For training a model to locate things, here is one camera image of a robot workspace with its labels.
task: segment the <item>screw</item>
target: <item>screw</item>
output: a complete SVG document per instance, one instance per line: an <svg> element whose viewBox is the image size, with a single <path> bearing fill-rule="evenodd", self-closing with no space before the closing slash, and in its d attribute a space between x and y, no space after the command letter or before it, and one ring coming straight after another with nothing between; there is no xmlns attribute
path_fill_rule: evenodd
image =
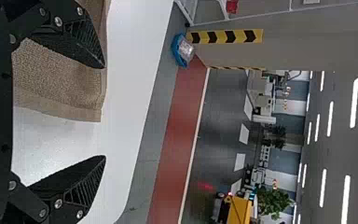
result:
<svg viewBox="0 0 358 224"><path fill-rule="evenodd" d="M62 27L62 20L60 17L54 18L54 21L58 27Z"/></svg>
<svg viewBox="0 0 358 224"><path fill-rule="evenodd" d="M40 217L45 217L47 212L48 211L46 211L46 209L42 209L42 210L40 210L39 216Z"/></svg>
<svg viewBox="0 0 358 224"><path fill-rule="evenodd" d="M39 12L40 12L41 16L43 16L43 17L46 16L46 10L44 8L42 8L42 7L39 8Z"/></svg>
<svg viewBox="0 0 358 224"><path fill-rule="evenodd" d="M83 211L79 210L76 215L77 219L81 219L83 217Z"/></svg>
<svg viewBox="0 0 358 224"><path fill-rule="evenodd" d="M54 207L55 209L59 209L62 206L62 199L59 199L55 202Z"/></svg>
<svg viewBox="0 0 358 224"><path fill-rule="evenodd" d="M83 8L78 7L78 8L77 8L77 14L78 14L79 16L83 16Z"/></svg>
<svg viewBox="0 0 358 224"><path fill-rule="evenodd" d="M11 180L8 182L8 190L12 191L17 187L17 182L14 180Z"/></svg>
<svg viewBox="0 0 358 224"><path fill-rule="evenodd" d="M8 35L10 38L10 44L15 44L17 42L17 38L14 35Z"/></svg>

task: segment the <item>white table surface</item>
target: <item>white table surface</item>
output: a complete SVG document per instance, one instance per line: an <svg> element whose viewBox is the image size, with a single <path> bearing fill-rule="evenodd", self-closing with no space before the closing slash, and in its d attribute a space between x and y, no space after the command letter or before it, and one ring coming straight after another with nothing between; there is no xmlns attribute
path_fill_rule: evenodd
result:
<svg viewBox="0 0 358 224"><path fill-rule="evenodd" d="M107 164L89 215L113 223L126 205L172 0L113 0L108 16L108 89L101 123L14 109L12 170L25 185L95 155Z"/></svg>

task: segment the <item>small red object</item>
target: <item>small red object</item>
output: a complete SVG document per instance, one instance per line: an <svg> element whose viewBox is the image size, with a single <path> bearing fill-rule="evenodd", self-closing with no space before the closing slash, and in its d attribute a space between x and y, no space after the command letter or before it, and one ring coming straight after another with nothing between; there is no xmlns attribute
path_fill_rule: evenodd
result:
<svg viewBox="0 0 358 224"><path fill-rule="evenodd" d="M237 14L239 0L227 0L227 13Z"/></svg>

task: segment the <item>yellow vehicle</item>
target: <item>yellow vehicle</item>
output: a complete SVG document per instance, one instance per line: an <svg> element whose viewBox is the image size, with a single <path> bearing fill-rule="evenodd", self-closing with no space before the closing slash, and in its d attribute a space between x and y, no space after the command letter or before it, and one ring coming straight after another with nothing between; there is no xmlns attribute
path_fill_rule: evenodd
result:
<svg viewBox="0 0 358 224"><path fill-rule="evenodd" d="M227 224L250 224L252 201L228 195L224 203L229 206Z"/></svg>

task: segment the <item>green plant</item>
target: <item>green plant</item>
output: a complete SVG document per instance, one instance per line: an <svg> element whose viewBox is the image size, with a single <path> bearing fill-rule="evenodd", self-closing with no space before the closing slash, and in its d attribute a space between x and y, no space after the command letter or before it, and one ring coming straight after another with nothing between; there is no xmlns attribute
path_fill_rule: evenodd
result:
<svg viewBox="0 0 358 224"><path fill-rule="evenodd" d="M280 212L292 204L287 193L278 189L268 190L261 188L257 192L258 208L262 216L271 214L273 220L280 218Z"/></svg>
<svg viewBox="0 0 358 224"><path fill-rule="evenodd" d="M286 144L286 141L282 138L277 138L272 141L272 145L274 145L276 148L282 150L284 145Z"/></svg>
<svg viewBox="0 0 358 224"><path fill-rule="evenodd" d="M286 136L286 128L283 126L275 126L272 129L272 133L277 137L277 138L284 138Z"/></svg>

